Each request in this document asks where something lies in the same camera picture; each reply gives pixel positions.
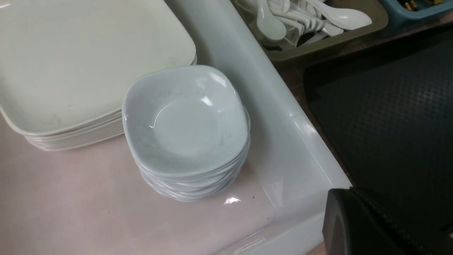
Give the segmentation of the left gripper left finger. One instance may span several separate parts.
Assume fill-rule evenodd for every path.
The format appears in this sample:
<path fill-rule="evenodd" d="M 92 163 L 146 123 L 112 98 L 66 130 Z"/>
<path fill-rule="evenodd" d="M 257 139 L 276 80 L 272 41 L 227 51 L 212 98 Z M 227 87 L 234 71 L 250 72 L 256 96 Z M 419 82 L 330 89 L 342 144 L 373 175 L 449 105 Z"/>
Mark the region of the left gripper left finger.
<path fill-rule="evenodd" d="M 328 191 L 322 236 L 328 255 L 403 254 L 359 198 L 346 189 Z"/>

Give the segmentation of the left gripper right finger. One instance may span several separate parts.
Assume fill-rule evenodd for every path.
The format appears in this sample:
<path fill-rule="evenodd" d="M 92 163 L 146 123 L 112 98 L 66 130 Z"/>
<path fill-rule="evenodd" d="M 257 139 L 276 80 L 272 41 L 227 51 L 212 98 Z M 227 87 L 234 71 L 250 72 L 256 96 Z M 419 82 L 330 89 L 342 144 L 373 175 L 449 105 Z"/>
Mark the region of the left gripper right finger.
<path fill-rule="evenodd" d="M 388 235 L 410 255 L 452 254 L 452 238 L 416 219 L 411 210 L 368 188 L 351 187 L 350 190 L 375 214 Z"/>

